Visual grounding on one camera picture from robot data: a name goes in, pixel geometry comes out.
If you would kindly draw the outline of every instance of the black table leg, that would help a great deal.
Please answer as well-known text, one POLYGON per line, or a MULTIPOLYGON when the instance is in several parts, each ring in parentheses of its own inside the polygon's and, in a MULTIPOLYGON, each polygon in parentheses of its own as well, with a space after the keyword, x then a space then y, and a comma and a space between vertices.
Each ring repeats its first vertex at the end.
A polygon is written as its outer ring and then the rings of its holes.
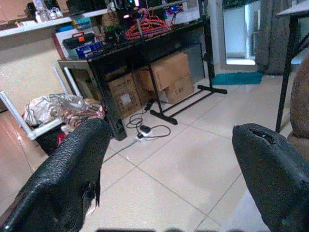
POLYGON ((286 51, 285 67, 284 67, 284 72, 283 72, 280 102, 279 102, 277 123, 276 123, 276 132, 280 132, 280 126, 281 126, 282 114, 283 114, 285 96, 286 96, 286 89, 287 89, 288 81, 289 81, 291 62, 294 56, 294 46, 295 46, 295 38, 297 35, 297 26, 298 26, 298 18, 296 16, 291 16, 290 17, 290 36, 289 36, 289 42, 288 42, 287 51, 286 51))
POLYGON ((205 58, 207 61, 209 86, 210 88, 212 88, 212 79, 215 77, 215 73, 214 73, 214 65, 213 65, 210 18, 206 18, 206 16, 204 15, 203 22, 204 22, 203 30, 204 30, 204 39, 205 39, 205 49, 206 49, 205 58))

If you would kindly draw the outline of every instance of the teal doormat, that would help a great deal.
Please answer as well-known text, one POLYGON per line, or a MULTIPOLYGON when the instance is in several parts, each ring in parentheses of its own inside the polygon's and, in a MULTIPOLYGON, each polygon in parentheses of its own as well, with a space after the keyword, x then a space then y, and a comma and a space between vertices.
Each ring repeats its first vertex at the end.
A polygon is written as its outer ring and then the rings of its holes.
POLYGON ((258 85, 264 74, 261 72, 222 73, 213 78, 213 85, 258 85))

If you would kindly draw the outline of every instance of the metal stand base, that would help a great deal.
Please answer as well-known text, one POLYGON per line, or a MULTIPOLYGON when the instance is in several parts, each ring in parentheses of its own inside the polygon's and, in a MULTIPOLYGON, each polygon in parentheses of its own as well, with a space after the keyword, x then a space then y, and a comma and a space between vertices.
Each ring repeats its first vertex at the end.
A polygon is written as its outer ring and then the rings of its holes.
POLYGON ((163 111, 160 111, 160 112, 156 112, 156 111, 154 111, 154 110, 151 110, 150 113, 151 113, 153 116, 156 116, 156 117, 158 117, 158 118, 160 118, 160 119, 162 119, 162 120, 164 120, 164 121, 167 121, 167 122, 169 122, 169 123, 171 123, 171 124, 173 124, 173 125, 177 125, 178 122, 177 122, 176 119, 174 119, 174 116, 180 114, 182 111, 184 111, 184 110, 190 108, 191 106, 197 104, 197 103, 200 102, 201 100, 203 100, 203 99, 209 97, 210 95, 212 95, 212 94, 214 94, 214 93, 227 94, 227 90, 226 90, 226 89, 212 88, 212 87, 207 87, 207 86, 202 86, 202 85, 198 85, 197 88, 200 89, 200 91, 198 91, 198 92, 196 92, 196 93, 190 95, 189 97, 187 97, 187 98, 181 100, 180 102, 178 102, 178 103, 172 105, 171 107, 169 107, 169 108, 167 108, 167 109, 165 109, 165 110, 163 110, 163 111), (184 101, 189 100, 189 99, 192 98, 193 96, 195 96, 195 95, 197 95, 197 94, 199 94, 199 93, 201 93, 201 92, 203 92, 203 91, 210 91, 210 93, 207 94, 207 95, 205 95, 204 97, 201 97, 200 99, 196 100, 195 102, 193 102, 193 103, 187 105, 186 107, 182 108, 181 110, 179 110, 179 111, 173 113, 173 114, 170 115, 170 116, 164 115, 165 112, 171 110, 172 108, 174 108, 175 106, 179 105, 180 103, 183 103, 184 101))

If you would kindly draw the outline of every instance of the white shelf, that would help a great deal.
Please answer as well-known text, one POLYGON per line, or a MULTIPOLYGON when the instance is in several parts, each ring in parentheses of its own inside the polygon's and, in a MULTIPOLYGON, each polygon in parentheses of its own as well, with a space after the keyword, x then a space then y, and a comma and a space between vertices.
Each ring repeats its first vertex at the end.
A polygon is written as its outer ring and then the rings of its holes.
POLYGON ((24 27, 20 27, 20 28, 0 30, 0 38, 24 33, 24 32, 27 32, 27 31, 39 30, 39 29, 42 29, 42 28, 48 28, 48 27, 52 27, 52 26, 56 26, 56 25, 60 25, 60 24, 70 23, 74 20, 74 18, 79 18, 79 17, 85 17, 86 18, 86 17, 94 17, 94 16, 106 14, 107 11, 108 11, 108 9, 103 9, 103 10, 98 10, 98 11, 87 12, 87 13, 80 14, 80 15, 77 15, 77 16, 74 16, 74 17, 64 17, 64 18, 60 18, 60 19, 47 21, 47 22, 44 22, 44 23, 38 23, 38 24, 33 25, 33 26, 24 26, 24 27))

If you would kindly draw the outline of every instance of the electronic equipment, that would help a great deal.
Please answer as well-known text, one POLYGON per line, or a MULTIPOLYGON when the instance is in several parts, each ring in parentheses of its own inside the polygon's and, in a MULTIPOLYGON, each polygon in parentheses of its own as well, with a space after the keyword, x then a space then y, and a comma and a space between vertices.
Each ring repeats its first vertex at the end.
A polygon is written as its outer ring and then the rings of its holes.
POLYGON ((106 9, 106 3, 105 0, 92 0, 93 3, 93 10, 101 10, 101 9, 106 9))
POLYGON ((68 0, 67 7, 71 16, 93 11, 91 0, 68 0))
POLYGON ((104 32, 104 34, 105 34, 104 42, 106 43, 119 44, 126 40, 124 31, 122 29, 109 30, 104 32))
POLYGON ((48 10, 51 10, 53 7, 60 9, 58 2, 56 0, 44 0, 44 3, 48 10))
POLYGON ((105 0, 68 0, 70 15, 80 15, 90 11, 106 9, 105 0))

